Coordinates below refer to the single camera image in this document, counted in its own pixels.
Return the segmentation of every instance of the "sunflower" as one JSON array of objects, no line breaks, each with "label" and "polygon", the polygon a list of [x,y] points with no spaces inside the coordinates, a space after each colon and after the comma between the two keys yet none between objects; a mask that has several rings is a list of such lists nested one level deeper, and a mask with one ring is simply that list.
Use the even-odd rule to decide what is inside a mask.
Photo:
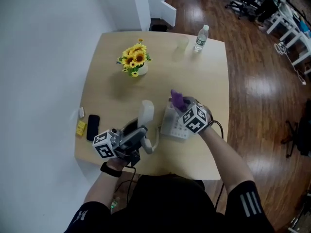
[{"label": "sunflower", "polygon": [[132,60],[131,63],[130,63],[130,68],[134,68],[134,67],[136,67],[136,66],[137,66],[137,62],[136,62],[135,59],[134,59],[134,60]]},{"label": "sunflower", "polygon": [[128,48],[127,50],[123,51],[122,56],[127,56],[133,54],[133,47]]},{"label": "sunflower", "polygon": [[132,51],[136,52],[136,51],[146,51],[147,47],[144,44],[141,43],[137,43],[132,47]]},{"label": "sunflower", "polygon": [[139,50],[135,52],[135,61],[137,66],[144,64],[144,62],[147,60],[147,55],[144,51]]},{"label": "sunflower", "polygon": [[130,68],[130,67],[131,67],[130,64],[131,64],[131,62],[132,62],[134,59],[135,59],[135,55],[133,55],[133,54],[128,55],[128,56],[126,57],[126,59],[123,59],[123,60],[122,60],[122,65],[123,65],[123,67],[124,67],[124,68]]},{"label": "sunflower", "polygon": [[132,78],[137,77],[137,76],[138,76],[138,72],[132,72]]}]

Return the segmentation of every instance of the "person's left hand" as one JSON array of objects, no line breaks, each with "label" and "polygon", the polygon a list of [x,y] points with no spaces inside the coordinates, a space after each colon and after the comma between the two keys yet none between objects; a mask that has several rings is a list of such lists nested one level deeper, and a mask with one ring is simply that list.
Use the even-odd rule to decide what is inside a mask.
[{"label": "person's left hand", "polygon": [[125,160],[121,160],[119,158],[113,158],[109,159],[107,161],[107,167],[116,170],[116,171],[122,171],[125,166],[127,166],[129,163]]}]

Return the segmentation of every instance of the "yellow sticky note pad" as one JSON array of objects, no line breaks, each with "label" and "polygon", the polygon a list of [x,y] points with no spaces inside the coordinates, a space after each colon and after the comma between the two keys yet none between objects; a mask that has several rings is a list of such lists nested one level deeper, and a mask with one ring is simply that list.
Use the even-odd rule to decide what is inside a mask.
[{"label": "yellow sticky note pad", "polygon": [[79,122],[78,122],[77,129],[76,129],[76,133],[77,133],[78,135],[82,136],[85,127],[86,127],[86,124],[85,124],[84,122],[82,122],[82,121],[79,121]]}]

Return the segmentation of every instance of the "light wood table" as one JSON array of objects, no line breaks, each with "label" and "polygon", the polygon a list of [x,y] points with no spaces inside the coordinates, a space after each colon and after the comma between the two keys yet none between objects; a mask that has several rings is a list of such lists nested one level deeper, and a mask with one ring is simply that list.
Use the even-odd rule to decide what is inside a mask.
[{"label": "light wood table", "polygon": [[[183,37],[189,39],[184,52],[177,49]],[[144,76],[131,78],[121,72],[116,60],[126,48],[143,38],[147,52],[153,59]],[[100,116],[99,133],[110,128],[122,128],[138,116],[142,100],[155,106],[153,124],[148,126],[148,138],[155,142],[155,128],[163,120],[170,90],[192,96],[210,108],[214,119],[224,129],[227,139],[229,120],[229,82],[224,42],[208,39],[200,53],[193,51],[196,36],[160,32],[119,32],[101,36],[87,74],[81,106],[88,115]],[[213,128],[220,133],[217,125]],[[146,175],[177,175],[201,180],[220,179],[214,159],[198,136],[186,141],[174,141],[160,135],[153,154],[140,150],[137,173]],[[92,143],[76,135],[75,157],[98,165],[103,163]]]}]

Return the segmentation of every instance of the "vase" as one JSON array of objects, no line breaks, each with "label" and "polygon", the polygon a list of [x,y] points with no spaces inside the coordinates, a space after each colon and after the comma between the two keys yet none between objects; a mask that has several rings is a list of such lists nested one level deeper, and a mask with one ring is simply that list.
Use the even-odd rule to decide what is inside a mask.
[{"label": "vase", "polygon": [[147,71],[148,71],[148,64],[147,62],[145,62],[144,65],[138,69],[138,75],[145,75]]}]

